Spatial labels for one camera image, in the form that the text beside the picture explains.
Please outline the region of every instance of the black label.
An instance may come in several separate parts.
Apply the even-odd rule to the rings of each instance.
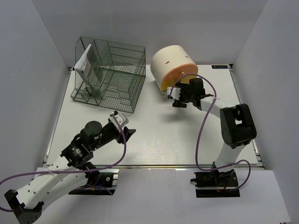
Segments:
[[[227,65],[212,65],[212,69],[228,69]]]

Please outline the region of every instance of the wire basket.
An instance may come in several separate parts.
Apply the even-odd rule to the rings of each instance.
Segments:
[[[76,62],[91,44],[97,61],[87,85],[76,72],[74,101],[134,113],[145,80],[145,48],[118,42],[80,37]]]

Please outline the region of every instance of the green wire mesh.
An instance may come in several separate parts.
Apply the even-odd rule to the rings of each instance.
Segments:
[[[98,57],[88,74],[87,85],[76,72],[74,101],[134,113],[145,80],[145,48],[118,42],[80,37],[76,62],[91,44]]]

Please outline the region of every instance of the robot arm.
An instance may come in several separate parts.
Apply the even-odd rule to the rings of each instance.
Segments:
[[[199,110],[206,112],[214,101],[213,95],[205,93],[201,78],[190,79],[189,84],[177,83],[173,89],[168,87],[167,95],[168,98],[174,98],[173,107],[186,108],[186,103],[192,103]],[[210,113],[220,118],[224,140],[221,152],[212,168],[234,164],[240,152],[256,137],[256,128],[249,107],[246,104],[234,105],[216,99]],[[234,166],[211,172],[212,180],[198,180],[197,185],[209,181],[226,182],[227,178],[235,175]]]
[[[125,127],[128,119],[122,113],[115,111],[113,115],[123,128],[126,141],[128,141],[136,130]],[[96,167],[88,161],[93,158],[93,151],[114,139],[118,143],[124,143],[121,130],[113,116],[109,117],[108,124],[104,127],[97,121],[88,122],[80,134],[75,136],[70,145],[48,167],[49,174],[39,175],[16,191],[9,190],[5,198],[19,223],[35,222],[50,204],[73,189],[86,184],[96,186],[103,183],[99,171],[89,171]],[[86,172],[57,173],[57,171],[75,170],[86,170]]]

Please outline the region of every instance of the gray wall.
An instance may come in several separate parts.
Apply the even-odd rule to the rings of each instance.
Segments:
[[[80,36],[146,47],[179,44],[199,64],[233,63],[267,0],[32,0],[68,66]]]
[[[299,224],[298,8],[297,0],[269,0],[234,64],[262,160],[273,169],[294,224]]]
[[[30,0],[0,1],[0,179],[41,166],[57,113],[67,66]],[[0,186],[4,193],[30,181]],[[0,211],[0,223],[16,224]]]

